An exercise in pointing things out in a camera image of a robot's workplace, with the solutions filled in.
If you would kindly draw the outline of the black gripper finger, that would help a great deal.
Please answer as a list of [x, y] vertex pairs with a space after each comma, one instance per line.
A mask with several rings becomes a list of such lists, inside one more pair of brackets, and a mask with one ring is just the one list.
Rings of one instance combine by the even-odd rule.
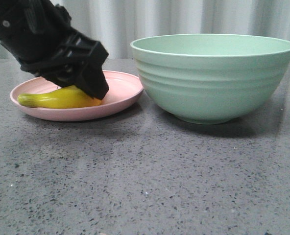
[[60, 44], [53, 82], [66, 87], [75, 85], [87, 95], [102, 100], [109, 87], [102, 71], [108, 52], [101, 42], [85, 36], [73, 36]]

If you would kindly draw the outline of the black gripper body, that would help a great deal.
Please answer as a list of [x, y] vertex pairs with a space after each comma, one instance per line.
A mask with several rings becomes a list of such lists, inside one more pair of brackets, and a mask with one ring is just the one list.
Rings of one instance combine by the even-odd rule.
[[23, 71], [52, 81], [79, 80], [85, 63], [68, 50], [83, 38], [67, 10], [49, 0], [0, 0], [0, 44]]

